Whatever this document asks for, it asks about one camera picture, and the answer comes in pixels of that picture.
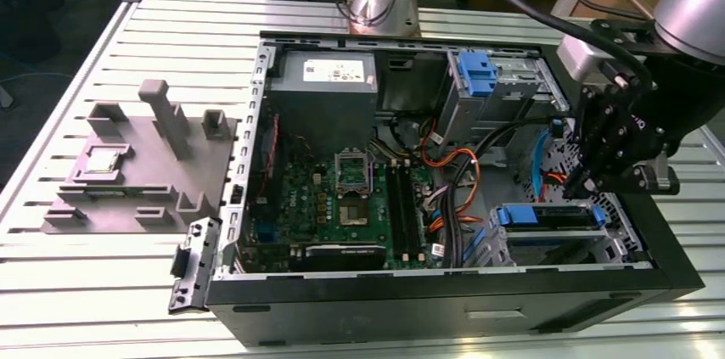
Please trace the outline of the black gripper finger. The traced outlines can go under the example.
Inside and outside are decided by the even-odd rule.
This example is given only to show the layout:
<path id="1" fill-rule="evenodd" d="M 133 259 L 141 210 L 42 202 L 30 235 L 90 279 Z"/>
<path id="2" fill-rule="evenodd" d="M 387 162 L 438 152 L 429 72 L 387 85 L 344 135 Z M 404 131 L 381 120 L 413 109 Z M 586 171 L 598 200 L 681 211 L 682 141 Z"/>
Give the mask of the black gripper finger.
<path id="1" fill-rule="evenodd" d="M 679 180 L 668 166 L 668 158 L 659 154 L 620 171 L 607 165 L 598 176 L 591 178 L 592 192 L 618 194 L 678 194 Z"/>
<path id="2" fill-rule="evenodd" d="M 572 133 L 579 163 L 567 176 L 566 199 L 583 199 L 596 191 L 595 181 L 607 163 L 606 136 L 614 114 L 608 95 L 595 87 L 582 87 Z"/>

